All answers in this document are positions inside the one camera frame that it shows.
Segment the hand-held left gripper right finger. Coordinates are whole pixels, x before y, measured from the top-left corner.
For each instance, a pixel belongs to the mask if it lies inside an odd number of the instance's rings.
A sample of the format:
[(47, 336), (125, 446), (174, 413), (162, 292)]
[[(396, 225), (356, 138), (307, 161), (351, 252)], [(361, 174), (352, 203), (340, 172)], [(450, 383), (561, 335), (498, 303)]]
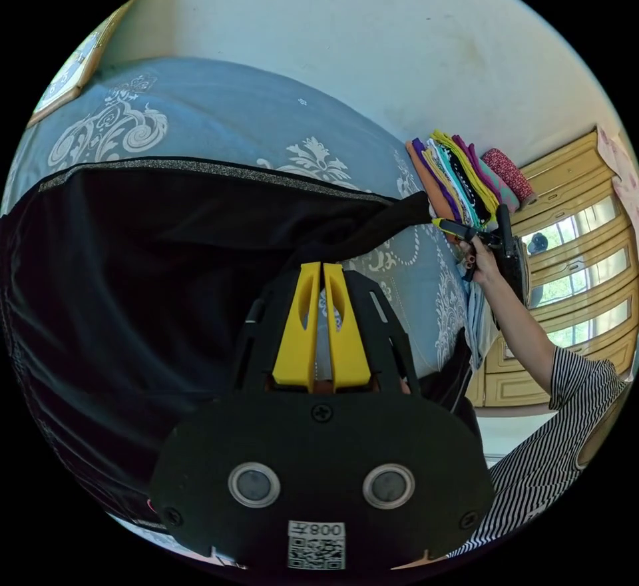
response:
[(323, 277), (333, 391), (364, 388), (371, 372), (342, 266), (324, 264)]

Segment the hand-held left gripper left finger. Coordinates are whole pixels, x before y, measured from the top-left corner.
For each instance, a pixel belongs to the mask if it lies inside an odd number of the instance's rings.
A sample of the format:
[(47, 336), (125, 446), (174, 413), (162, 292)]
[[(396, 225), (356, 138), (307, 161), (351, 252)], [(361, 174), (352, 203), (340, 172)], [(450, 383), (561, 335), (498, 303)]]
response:
[(279, 387), (313, 391), (320, 284), (321, 263), (302, 264), (272, 372)]

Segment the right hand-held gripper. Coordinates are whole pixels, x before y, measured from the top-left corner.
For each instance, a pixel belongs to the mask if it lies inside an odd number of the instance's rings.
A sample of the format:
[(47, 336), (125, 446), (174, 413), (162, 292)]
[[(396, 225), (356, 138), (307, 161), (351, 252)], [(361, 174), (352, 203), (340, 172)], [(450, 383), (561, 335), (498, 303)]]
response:
[(451, 242), (463, 240), (470, 244), (472, 237), (478, 236), (494, 252), (500, 273), (518, 299), (527, 306), (530, 286), (523, 245), (509, 226), (496, 230), (479, 230), (447, 218), (433, 218), (432, 224), (446, 234)]

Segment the person's right hand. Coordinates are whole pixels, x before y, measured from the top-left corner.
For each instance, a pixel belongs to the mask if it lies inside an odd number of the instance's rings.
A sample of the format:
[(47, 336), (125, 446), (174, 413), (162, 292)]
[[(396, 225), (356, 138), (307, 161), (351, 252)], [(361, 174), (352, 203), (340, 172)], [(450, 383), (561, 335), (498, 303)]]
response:
[(470, 257), (475, 259), (474, 268), (471, 269), (475, 283), (484, 286), (501, 280), (501, 273), (491, 249), (484, 245), (478, 236), (474, 236), (470, 242), (460, 241), (459, 246), (465, 253), (468, 263), (470, 263)]

